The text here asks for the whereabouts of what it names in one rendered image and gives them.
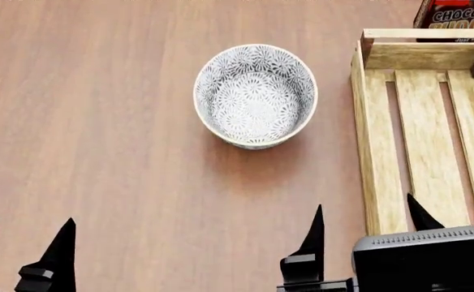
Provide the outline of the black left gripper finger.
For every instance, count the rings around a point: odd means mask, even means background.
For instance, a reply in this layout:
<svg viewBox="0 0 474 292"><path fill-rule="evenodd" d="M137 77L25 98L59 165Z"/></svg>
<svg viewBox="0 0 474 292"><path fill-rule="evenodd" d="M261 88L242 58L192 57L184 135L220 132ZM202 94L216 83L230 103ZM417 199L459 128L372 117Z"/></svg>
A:
<svg viewBox="0 0 474 292"><path fill-rule="evenodd" d="M75 235L75 221L69 218L42 257L21 267L15 292L76 292Z"/></svg>

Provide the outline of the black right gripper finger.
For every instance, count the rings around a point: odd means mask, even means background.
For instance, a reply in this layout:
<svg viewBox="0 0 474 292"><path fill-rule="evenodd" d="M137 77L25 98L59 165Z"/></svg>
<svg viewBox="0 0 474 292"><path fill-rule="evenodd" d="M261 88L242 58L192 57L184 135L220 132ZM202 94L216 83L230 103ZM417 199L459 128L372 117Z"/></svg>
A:
<svg viewBox="0 0 474 292"><path fill-rule="evenodd" d="M325 224L319 204L311 227L299 247L280 261L283 284L312 284L324 280Z"/></svg>
<svg viewBox="0 0 474 292"><path fill-rule="evenodd" d="M412 223L417 231L437 230L445 228L439 221L428 213L421 204L415 199L413 194L407 194L408 210L412 219Z"/></svg>

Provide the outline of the floral patterned black-white bowl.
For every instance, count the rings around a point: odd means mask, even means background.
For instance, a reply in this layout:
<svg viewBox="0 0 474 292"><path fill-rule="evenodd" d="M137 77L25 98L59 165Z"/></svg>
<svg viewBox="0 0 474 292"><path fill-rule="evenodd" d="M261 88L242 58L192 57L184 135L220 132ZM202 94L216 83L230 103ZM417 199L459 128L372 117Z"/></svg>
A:
<svg viewBox="0 0 474 292"><path fill-rule="evenodd" d="M288 50L246 44L211 58L198 73L192 96L211 133L238 148L263 150L307 126L318 87L310 68Z"/></svg>

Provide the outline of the light wooden slatted crate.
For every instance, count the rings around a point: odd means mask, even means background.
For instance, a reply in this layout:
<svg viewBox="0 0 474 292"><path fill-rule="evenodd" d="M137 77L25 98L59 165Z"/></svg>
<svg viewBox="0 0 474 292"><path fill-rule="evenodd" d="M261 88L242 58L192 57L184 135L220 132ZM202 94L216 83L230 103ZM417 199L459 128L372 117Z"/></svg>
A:
<svg viewBox="0 0 474 292"><path fill-rule="evenodd" d="M441 86L454 107L474 197L474 29L368 28L351 60L366 230L408 230L386 85L399 105L411 193L443 225L468 225Z"/></svg>

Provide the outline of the chocolate pudding box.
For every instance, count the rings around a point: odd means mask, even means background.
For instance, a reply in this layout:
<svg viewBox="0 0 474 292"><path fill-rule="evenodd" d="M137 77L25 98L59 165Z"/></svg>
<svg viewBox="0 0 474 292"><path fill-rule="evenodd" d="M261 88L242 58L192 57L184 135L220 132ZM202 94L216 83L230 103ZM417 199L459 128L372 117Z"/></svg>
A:
<svg viewBox="0 0 474 292"><path fill-rule="evenodd" d="M413 28L474 29L474 0L422 0Z"/></svg>

